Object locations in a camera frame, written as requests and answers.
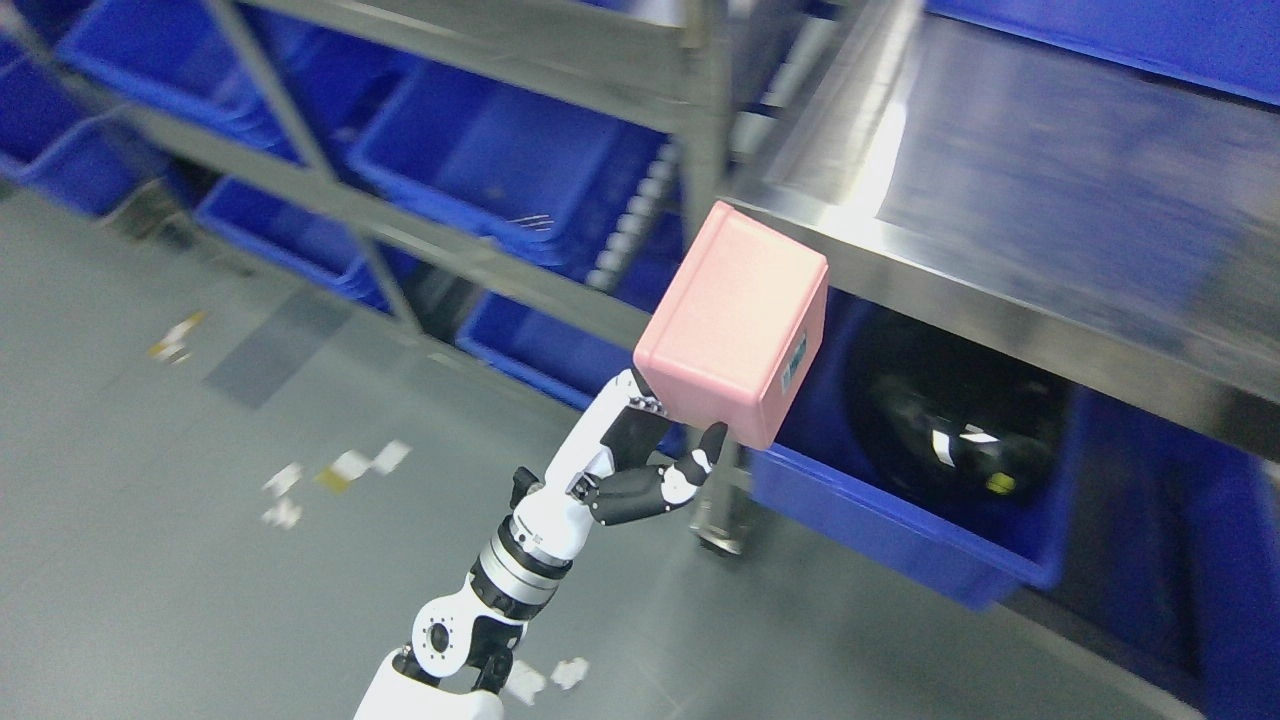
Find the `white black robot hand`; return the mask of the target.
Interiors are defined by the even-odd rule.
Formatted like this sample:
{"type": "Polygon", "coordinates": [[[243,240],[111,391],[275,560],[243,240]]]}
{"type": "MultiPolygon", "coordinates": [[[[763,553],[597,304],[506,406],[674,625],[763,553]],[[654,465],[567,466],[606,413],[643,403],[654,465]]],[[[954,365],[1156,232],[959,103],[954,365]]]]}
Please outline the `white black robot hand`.
{"type": "Polygon", "coordinates": [[[594,527],[666,515],[691,503],[721,460],[728,434],[710,424],[676,460],[650,456],[675,421],[639,370],[608,380],[556,451],[541,478],[516,502],[509,533],[541,562],[572,562],[594,527]]]}

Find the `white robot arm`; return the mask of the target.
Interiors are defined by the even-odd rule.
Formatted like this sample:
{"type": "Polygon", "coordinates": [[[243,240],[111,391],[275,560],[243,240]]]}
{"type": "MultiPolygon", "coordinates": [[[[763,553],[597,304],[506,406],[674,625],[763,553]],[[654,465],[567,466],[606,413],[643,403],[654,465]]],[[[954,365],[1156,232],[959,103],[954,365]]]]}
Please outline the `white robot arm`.
{"type": "Polygon", "coordinates": [[[513,514],[504,518],[461,588],[419,610],[408,641],[380,662],[355,717],[503,719],[500,692],[515,651],[573,564],[538,542],[513,514]]]}

